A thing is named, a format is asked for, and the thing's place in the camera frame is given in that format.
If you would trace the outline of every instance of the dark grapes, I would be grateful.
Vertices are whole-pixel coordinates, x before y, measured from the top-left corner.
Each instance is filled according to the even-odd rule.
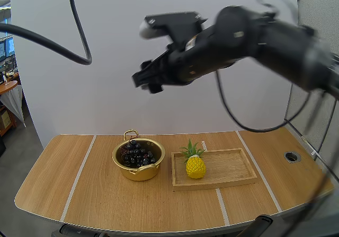
[[[131,140],[126,144],[128,151],[122,155],[123,165],[131,168],[139,168],[144,165],[155,164],[156,159],[151,151],[146,151],[136,140]]]
[[[132,144],[129,144],[129,143],[128,143],[128,144],[126,145],[126,147],[125,147],[125,148],[126,148],[127,150],[130,150],[130,149],[132,149],[132,148],[133,148],[133,146],[132,146]]]

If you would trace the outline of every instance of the golden pot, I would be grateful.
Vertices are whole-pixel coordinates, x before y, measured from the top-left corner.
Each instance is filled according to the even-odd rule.
[[[120,154],[120,148],[124,148],[129,140],[126,139],[126,134],[134,132],[137,136],[139,136],[139,133],[134,130],[127,130],[123,134],[123,142],[120,143],[117,147],[113,150],[113,161],[117,164],[118,167],[120,167],[121,173],[123,176],[125,176],[127,179],[134,180],[134,181],[143,181],[143,180],[149,180],[153,178],[160,169],[160,163],[165,157],[165,149],[163,145],[161,145],[159,142],[148,139],[148,138],[141,138],[136,137],[133,140],[136,140],[138,143],[142,145],[143,148],[145,148],[147,151],[152,151],[152,154],[157,160],[154,164],[145,165],[139,168],[130,168],[123,165],[123,160],[121,158]]]

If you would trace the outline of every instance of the pineapple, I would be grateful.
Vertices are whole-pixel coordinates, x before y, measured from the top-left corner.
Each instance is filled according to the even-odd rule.
[[[186,151],[182,151],[181,153],[185,155],[187,158],[184,163],[187,162],[186,172],[189,177],[193,179],[202,178],[206,173],[206,166],[203,160],[200,158],[201,154],[205,151],[202,149],[196,149],[198,143],[192,146],[191,139],[189,140],[189,145],[187,148],[181,147]]]

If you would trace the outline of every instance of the white backdrop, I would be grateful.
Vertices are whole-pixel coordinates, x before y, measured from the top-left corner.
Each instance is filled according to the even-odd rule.
[[[291,21],[279,0],[280,18]],[[213,24],[227,5],[265,11],[255,0],[75,0],[93,54],[81,66],[35,43],[14,37],[26,100],[43,146],[58,134],[172,134],[239,129],[224,111],[214,74],[186,87],[151,95],[136,89],[139,65],[165,51],[169,40],[142,40],[146,15],[197,11]],[[12,0],[12,24],[40,33],[84,55],[68,0]],[[237,117],[255,128],[283,120],[290,84],[250,59],[222,72],[227,99]]]

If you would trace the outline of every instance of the robotic arm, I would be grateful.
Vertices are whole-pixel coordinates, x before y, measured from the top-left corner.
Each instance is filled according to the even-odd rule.
[[[173,43],[157,59],[142,63],[141,71],[132,77],[135,86],[158,93],[162,85],[188,85],[252,57],[305,91],[322,89],[339,98],[336,56],[313,29],[241,6],[225,7],[215,24],[203,30],[205,21],[196,12],[145,17],[140,27],[143,38],[169,36]]]

